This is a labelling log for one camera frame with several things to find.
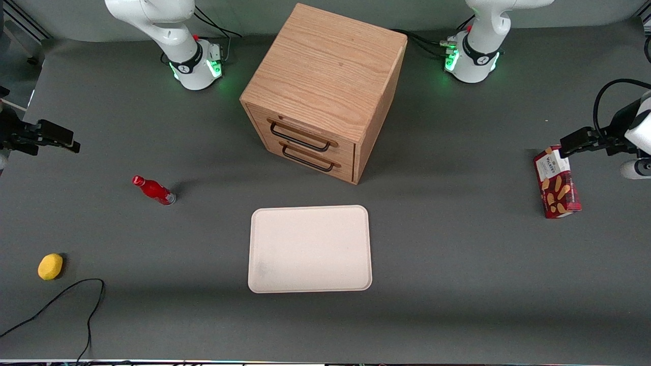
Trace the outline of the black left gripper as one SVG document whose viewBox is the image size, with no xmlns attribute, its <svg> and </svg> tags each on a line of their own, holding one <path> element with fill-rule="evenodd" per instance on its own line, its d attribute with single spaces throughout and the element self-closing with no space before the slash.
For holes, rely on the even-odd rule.
<svg viewBox="0 0 651 366">
<path fill-rule="evenodd" d="M 638 116 L 641 100 L 635 100 L 614 114 L 609 130 L 580 128 L 560 139 L 560 157 L 565 159 L 576 153 L 604 150 L 607 155 L 627 153 L 640 156 L 640 149 L 625 138 L 628 130 L 637 128 L 642 123 Z"/>
</svg>

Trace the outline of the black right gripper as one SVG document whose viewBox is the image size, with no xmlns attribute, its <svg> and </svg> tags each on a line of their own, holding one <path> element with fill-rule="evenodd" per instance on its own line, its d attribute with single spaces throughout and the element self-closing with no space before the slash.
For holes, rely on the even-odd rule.
<svg viewBox="0 0 651 366">
<path fill-rule="evenodd" d="M 18 130 L 18 147 L 13 141 L 12 134 Z M 55 146 L 72 153 L 79 153 L 80 143 L 74 141 L 74 132 L 56 125 L 48 120 L 39 120 L 39 137 L 33 132 L 33 125 L 22 123 L 12 107 L 2 106 L 1 111 L 1 144 L 2 149 L 15 150 L 26 155 L 37 155 L 39 146 Z"/>
</svg>

